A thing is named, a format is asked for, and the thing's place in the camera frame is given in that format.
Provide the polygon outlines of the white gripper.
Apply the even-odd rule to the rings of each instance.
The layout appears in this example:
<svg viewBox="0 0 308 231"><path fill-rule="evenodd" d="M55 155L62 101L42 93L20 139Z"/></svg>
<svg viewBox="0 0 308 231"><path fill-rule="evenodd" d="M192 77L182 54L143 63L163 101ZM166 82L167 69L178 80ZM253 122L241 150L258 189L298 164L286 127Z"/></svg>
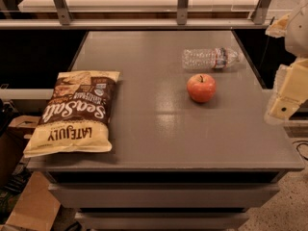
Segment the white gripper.
<svg viewBox="0 0 308 231"><path fill-rule="evenodd" d="M280 65L264 115L270 125L281 124L308 100L308 0L302 0L291 12L270 24L266 35L285 37L285 48L299 57L291 65Z"/></svg>

